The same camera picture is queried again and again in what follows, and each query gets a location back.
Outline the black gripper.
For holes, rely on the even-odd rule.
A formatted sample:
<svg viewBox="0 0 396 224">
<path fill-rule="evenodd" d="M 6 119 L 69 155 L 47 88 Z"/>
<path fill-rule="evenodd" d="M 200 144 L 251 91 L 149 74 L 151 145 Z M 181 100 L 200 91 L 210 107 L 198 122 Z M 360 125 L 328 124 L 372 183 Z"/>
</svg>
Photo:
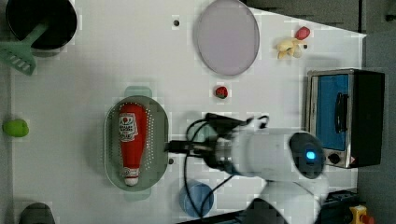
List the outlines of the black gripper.
<svg viewBox="0 0 396 224">
<path fill-rule="evenodd" d="M 203 119 L 198 119 L 188 126 L 186 138 L 192 142 L 193 152 L 199 154 L 207 166 L 218 170 L 233 170 L 231 156 L 233 134 L 247 125 L 247 121 L 207 113 Z M 207 126 L 212 133 L 207 135 L 203 142 L 198 142 L 198 134 Z M 165 144 L 164 150 L 169 153 L 188 154 L 190 152 L 188 141 L 172 140 Z"/>
</svg>

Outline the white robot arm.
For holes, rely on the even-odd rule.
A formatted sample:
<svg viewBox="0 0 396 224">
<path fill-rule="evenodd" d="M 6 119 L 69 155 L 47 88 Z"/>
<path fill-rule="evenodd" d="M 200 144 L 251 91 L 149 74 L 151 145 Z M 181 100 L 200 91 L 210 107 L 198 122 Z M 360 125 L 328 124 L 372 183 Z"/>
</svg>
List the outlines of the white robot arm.
<svg viewBox="0 0 396 224">
<path fill-rule="evenodd" d="M 271 128 L 267 116 L 246 120 L 208 113 L 201 120 L 214 130 L 165 145 L 171 153 L 196 156 L 232 176 L 259 177 L 262 192 L 247 205 L 241 224 L 315 224 L 329 193 L 322 144 L 297 128 Z"/>
</svg>

